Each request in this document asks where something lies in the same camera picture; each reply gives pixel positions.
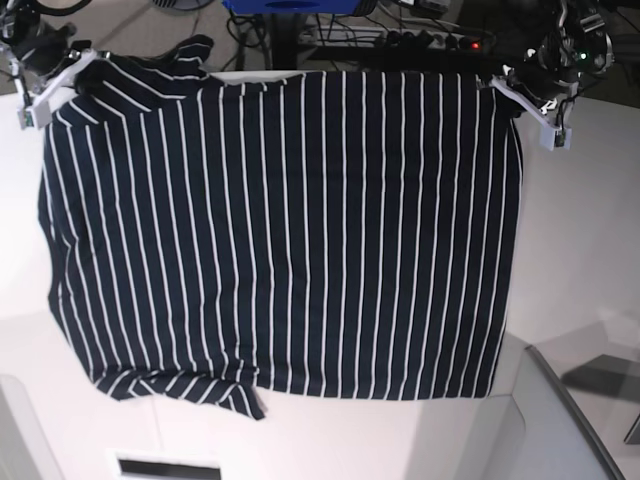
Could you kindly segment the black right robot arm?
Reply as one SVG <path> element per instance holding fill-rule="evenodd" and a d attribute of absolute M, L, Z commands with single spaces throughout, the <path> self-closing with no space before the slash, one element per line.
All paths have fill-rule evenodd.
<path fill-rule="evenodd" d="M 52 121 L 50 100 L 58 90 L 83 94 L 97 87 L 98 68 L 110 54 L 94 49 L 89 40 L 76 40 L 74 24 L 55 28 L 45 20 L 73 15 L 88 5 L 87 1 L 1 3 L 1 55 L 20 99 L 21 129 L 40 130 Z"/>

